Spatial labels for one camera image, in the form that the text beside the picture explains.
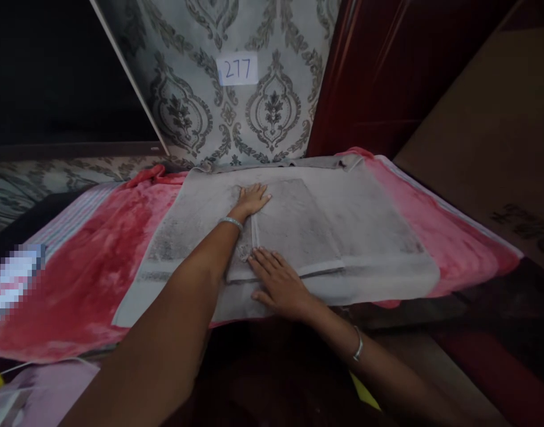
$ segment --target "silver bracelet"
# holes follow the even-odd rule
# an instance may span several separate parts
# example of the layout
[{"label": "silver bracelet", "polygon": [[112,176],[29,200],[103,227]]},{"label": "silver bracelet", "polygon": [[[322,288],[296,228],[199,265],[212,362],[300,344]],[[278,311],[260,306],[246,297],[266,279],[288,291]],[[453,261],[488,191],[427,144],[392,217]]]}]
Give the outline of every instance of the silver bracelet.
[{"label": "silver bracelet", "polygon": [[220,221],[218,221],[218,223],[220,224],[221,222],[231,222],[232,224],[236,225],[240,229],[240,232],[242,232],[242,230],[244,229],[244,226],[241,223],[236,221],[234,218],[230,218],[229,216],[225,216],[224,218],[221,218]]},{"label": "silver bracelet", "polygon": [[359,336],[359,349],[353,356],[353,359],[355,359],[355,361],[358,362],[362,352],[362,337],[361,337],[361,331],[359,331],[359,328],[356,325],[353,325],[353,328],[355,328],[355,330],[357,331],[357,335]]}]

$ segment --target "white cable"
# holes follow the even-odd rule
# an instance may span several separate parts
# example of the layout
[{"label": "white cable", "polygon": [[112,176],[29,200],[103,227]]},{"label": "white cable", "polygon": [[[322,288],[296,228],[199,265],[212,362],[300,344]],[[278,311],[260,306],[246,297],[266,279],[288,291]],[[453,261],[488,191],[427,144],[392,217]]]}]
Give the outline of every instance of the white cable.
[{"label": "white cable", "polygon": [[15,366],[13,368],[7,369],[6,371],[0,372],[0,375],[4,375],[4,374],[6,374],[8,372],[14,371],[15,369],[19,369],[19,368],[22,368],[22,367],[25,367],[25,366],[28,366],[28,365],[34,365],[34,363],[32,363],[32,362],[23,363],[22,365]]},{"label": "white cable", "polygon": [[[68,358],[68,359],[64,359],[64,360],[61,360],[60,362],[67,361],[67,360],[73,360],[73,361],[82,362],[83,364],[89,365],[89,366],[91,366],[92,368],[98,369],[98,370],[99,370],[99,368],[98,368],[96,365],[94,365],[93,363],[88,362],[87,360],[84,360],[84,359],[78,358],[78,357],[76,357],[76,358]],[[26,362],[26,363],[23,363],[22,365],[18,365],[18,366],[15,366],[15,367],[13,367],[13,368],[7,369],[6,371],[2,371],[2,372],[0,372],[0,375],[3,376],[3,375],[5,375],[5,374],[8,373],[8,372],[14,371],[15,369],[19,369],[19,368],[22,368],[22,367],[25,367],[25,366],[29,366],[29,365],[46,366],[46,365],[53,365],[53,364],[35,364],[34,362]]]}]

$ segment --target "pink blanket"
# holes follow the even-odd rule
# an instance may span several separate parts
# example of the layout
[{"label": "pink blanket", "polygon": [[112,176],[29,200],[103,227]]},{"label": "pink blanket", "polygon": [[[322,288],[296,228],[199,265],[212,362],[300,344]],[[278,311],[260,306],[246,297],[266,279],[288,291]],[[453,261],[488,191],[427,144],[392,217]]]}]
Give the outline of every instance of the pink blanket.
[{"label": "pink blanket", "polygon": [[[427,190],[399,177],[369,152],[361,154],[440,267],[429,297],[485,282],[515,268],[520,254],[444,209]],[[115,188],[59,246],[56,230],[70,227],[76,202],[37,235],[55,246],[34,289],[0,320],[0,357],[54,362],[118,342],[126,329],[110,323],[130,287],[147,245],[179,193],[186,173],[164,175],[157,165]],[[48,243],[48,240],[30,243]],[[396,301],[382,302],[392,307]]]}]

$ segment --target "wooden furniture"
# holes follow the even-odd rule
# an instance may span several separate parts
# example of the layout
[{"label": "wooden furniture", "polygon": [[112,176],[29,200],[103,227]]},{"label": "wooden furniture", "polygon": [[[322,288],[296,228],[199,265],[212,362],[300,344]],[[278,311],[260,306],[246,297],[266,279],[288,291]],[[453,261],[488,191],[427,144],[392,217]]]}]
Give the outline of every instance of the wooden furniture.
[{"label": "wooden furniture", "polygon": [[392,158],[515,0],[343,0],[307,149]]}]

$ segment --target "blurred object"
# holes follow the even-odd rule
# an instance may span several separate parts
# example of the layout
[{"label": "blurred object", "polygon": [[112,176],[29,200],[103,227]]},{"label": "blurred object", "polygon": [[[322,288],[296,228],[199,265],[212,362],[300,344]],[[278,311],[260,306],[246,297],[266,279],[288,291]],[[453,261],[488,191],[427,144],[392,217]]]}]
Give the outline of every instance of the blurred object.
[{"label": "blurred object", "polygon": [[44,268],[44,249],[41,244],[18,245],[0,264],[0,318],[22,300]]}]

